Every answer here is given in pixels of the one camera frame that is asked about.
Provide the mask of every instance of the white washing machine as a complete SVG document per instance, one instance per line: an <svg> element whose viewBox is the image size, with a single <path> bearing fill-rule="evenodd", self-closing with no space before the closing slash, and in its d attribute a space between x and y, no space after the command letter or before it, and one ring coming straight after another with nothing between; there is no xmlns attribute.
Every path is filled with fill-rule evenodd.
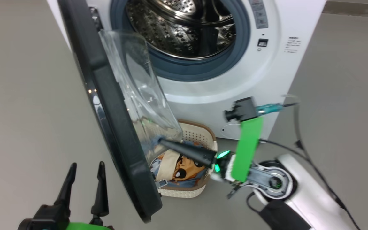
<svg viewBox="0 0 368 230"><path fill-rule="evenodd" d="M283 102L326 0L87 0L98 29L143 35L178 119L238 139L223 111L253 96ZM48 0L67 39L56 0ZM266 115L267 138L277 114Z"/></svg>

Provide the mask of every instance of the gray floor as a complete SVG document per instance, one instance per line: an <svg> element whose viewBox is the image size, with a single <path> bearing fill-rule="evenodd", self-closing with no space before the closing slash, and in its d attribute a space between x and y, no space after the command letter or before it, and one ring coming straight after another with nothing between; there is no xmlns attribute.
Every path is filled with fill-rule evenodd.
<svg viewBox="0 0 368 230"><path fill-rule="evenodd" d="M314 161L368 229L368 18L323 15L291 93L302 99L302 133ZM291 111L280 114L271 139L293 143ZM233 141L219 142L221 150L234 147ZM262 146L257 158L282 153ZM163 197L162 210L143 224L111 166L48 5L0 4L0 229L15 229L41 204L51 204L74 161L71 220L89 221L99 160L108 166L111 214L104 221L118 230L268 229L247 209L248 191L228 201L230 186L217 182L194 199Z"/></svg>

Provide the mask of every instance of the laundry basket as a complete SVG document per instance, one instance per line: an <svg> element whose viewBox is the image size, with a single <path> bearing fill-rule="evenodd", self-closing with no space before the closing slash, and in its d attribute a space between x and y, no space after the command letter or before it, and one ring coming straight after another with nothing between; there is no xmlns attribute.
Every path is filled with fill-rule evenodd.
<svg viewBox="0 0 368 230"><path fill-rule="evenodd" d="M207 126L185 120L178 120L178 122L183 130L183 139L185 141L197 142L205 148L217 151L218 146L216 137ZM208 169L195 187L177 188L167 185L160 188L159 192L163 196L194 198L203 192L211 173L212 169Z"/></svg>

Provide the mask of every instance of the washing machine drum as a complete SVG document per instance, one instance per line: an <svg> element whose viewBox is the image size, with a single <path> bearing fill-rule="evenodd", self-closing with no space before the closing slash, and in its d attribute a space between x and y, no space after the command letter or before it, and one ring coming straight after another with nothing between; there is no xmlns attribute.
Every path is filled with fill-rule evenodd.
<svg viewBox="0 0 368 230"><path fill-rule="evenodd" d="M113 0L111 25L141 34L156 73L177 81L208 80L231 69L250 36L241 0Z"/></svg>

